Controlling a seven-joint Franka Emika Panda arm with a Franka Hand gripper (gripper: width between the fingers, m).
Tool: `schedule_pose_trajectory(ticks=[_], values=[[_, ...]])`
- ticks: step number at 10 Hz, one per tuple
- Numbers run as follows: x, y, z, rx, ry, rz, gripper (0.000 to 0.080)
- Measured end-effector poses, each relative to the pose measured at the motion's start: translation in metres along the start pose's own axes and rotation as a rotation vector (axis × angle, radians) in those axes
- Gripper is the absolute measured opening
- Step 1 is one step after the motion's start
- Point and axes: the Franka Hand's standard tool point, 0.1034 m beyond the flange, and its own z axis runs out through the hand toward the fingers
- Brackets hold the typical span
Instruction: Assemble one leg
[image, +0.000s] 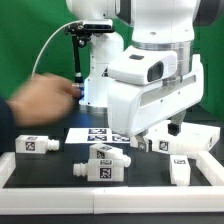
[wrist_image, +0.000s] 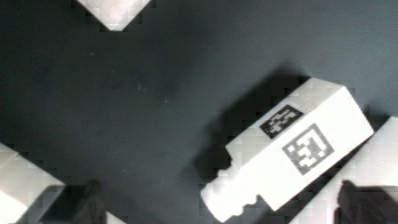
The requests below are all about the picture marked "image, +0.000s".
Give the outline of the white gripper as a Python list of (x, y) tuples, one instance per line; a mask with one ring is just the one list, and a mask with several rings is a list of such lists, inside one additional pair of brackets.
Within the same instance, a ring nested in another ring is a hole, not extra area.
[(192, 71), (181, 83), (165, 86), (162, 81), (135, 86), (114, 81), (108, 92), (108, 125), (126, 137), (134, 135), (136, 148), (149, 151), (148, 128), (171, 117), (168, 133), (177, 136), (186, 116), (183, 111), (203, 95), (204, 75), (200, 55), (193, 56)]

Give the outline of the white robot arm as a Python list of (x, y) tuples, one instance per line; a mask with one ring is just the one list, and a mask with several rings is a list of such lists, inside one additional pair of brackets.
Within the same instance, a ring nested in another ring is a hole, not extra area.
[(148, 129), (166, 119), (178, 135), (186, 109), (203, 95), (200, 56), (192, 50), (194, 28), (224, 15), (224, 0), (66, 0), (80, 28), (112, 29), (119, 18), (133, 28), (132, 44), (107, 66), (108, 125), (147, 152)]

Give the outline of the person's bare hand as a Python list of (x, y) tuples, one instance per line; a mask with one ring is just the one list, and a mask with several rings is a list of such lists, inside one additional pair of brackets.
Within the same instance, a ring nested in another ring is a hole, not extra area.
[(16, 125), (32, 127), (53, 123), (74, 107), (81, 91), (66, 78), (36, 74), (8, 101)]

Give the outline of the dark blue sleeved forearm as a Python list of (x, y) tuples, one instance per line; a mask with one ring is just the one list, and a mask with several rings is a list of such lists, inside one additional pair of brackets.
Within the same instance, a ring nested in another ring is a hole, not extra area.
[(15, 151), (16, 123), (11, 108), (0, 97), (0, 155)]

